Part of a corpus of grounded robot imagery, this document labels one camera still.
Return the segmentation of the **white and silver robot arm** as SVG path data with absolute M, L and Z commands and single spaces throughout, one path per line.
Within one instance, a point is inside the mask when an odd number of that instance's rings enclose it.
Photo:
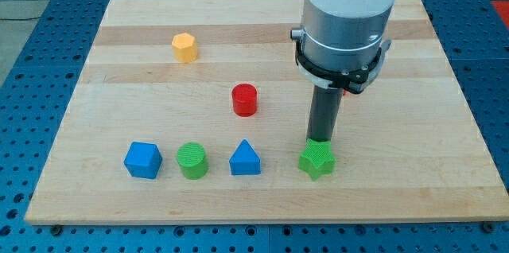
M 361 93 L 380 73 L 394 0 L 304 0 L 290 36 L 301 73 L 323 89 Z

